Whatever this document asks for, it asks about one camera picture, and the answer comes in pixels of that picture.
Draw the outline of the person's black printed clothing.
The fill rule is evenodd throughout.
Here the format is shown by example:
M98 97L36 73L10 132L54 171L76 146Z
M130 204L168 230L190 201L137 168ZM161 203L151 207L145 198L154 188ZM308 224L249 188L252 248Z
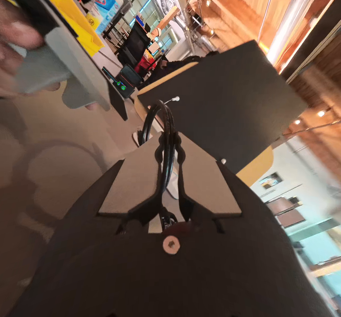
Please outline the person's black printed clothing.
M186 57L183 60L176 60L176 61L172 61L172 62L171 61L162 60L158 65L160 65L161 69L164 69L164 68L167 68L167 67L170 67L170 68L176 68L177 67L177 68L179 68L179 67L182 67L182 66L184 66L186 64L189 64L191 62L200 62L205 57L214 56L214 55L218 55L218 54L219 54L219 51L211 51L211 52L207 53L204 57L193 55L193 56Z

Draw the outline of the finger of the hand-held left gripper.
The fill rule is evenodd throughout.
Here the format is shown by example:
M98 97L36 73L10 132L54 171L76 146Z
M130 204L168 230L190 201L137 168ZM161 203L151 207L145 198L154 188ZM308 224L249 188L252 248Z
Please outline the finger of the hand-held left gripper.
M107 79L77 39L65 28L57 27L45 36L45 42L70 73L62 95L64 104L78 109L97 103L109 111Z
M127 110L125 107L124 98L117 91L117 89L110 83L110 81L107 81L107 85L108 85L109 99L110 99L111 105L117 111L117 113L120 115L120 117L124 121L127 121L128 120L128 114L127 114Z

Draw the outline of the black board with wooden rim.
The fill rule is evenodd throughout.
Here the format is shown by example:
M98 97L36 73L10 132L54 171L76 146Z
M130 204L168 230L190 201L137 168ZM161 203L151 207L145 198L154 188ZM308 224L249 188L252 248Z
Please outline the black board with wooden rim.
M271 145L306 109L252 40L189 63L140 90L135 100L146 115L157 100L168 102L176 129L245 184L272 166Z

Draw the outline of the black cabinet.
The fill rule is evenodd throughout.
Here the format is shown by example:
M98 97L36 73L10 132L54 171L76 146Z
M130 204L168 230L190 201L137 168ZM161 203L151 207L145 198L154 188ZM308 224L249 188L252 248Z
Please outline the black cabinet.
M141 61L151 39L138 21L135 21L128 38L118 48L116 56L122 66L135 68Z

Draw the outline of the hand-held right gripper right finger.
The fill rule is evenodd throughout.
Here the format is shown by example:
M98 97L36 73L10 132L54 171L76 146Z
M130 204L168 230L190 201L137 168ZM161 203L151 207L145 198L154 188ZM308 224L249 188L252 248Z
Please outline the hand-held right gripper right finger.
M183 133L176 133L180 212L188 221L195 208L213 218L240 217L239 207L216 160Z

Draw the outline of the dark zip case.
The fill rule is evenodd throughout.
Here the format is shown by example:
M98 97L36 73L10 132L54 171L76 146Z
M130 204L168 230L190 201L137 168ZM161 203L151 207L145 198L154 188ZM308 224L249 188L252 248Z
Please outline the dark zip case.
M108 78L109 83L124 99L129 98L134 93L135 88L143 81L141 76L129 64L124 65L117 76L113 76L105 67L102 68L102 71Z

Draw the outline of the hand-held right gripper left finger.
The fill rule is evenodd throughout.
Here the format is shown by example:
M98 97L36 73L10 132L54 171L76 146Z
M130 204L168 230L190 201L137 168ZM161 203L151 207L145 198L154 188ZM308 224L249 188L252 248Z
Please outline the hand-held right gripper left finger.
M149 223L161 205L161 133L126 156L98 214Z

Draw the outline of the red storage bin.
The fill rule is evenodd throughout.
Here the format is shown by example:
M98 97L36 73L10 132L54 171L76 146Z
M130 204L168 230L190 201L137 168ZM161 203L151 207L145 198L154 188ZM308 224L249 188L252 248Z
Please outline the red storage bin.
M135 72L141 77L145 77L148 72L152 72L156 68L156 60L148 49L145 50L140 62L134 68Z

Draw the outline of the silver ventilation duct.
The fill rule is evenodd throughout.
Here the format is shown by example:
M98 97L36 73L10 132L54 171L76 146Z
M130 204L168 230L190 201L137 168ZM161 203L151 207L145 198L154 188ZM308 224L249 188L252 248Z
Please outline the silver ventilation duct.
M267 53L268 61L275 66L301 24L314 0L290 0L279 28Z

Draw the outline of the white wipes canister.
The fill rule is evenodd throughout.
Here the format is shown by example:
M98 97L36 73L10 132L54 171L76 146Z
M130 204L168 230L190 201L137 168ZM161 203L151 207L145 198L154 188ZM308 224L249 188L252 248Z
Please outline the white wipes canister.
M91 0L86 20L96 34L100 35L119 12L122 5L123 0Z

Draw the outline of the yellow storage bin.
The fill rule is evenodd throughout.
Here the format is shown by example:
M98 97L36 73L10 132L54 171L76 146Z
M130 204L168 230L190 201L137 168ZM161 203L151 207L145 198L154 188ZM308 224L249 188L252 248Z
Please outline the yellow storage bin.
M105 46L74 0L50 0L50 2L78 35L77 40L90 57Z

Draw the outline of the person's left hand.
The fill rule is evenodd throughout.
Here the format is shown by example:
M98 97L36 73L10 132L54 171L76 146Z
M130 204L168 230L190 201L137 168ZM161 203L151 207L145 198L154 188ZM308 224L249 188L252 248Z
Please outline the person's left hand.
M44 38L31 26L20 8L8 0L0 0L0 97L13 100L20 94L15 75L23 57L11 44L26 50L44 46Z

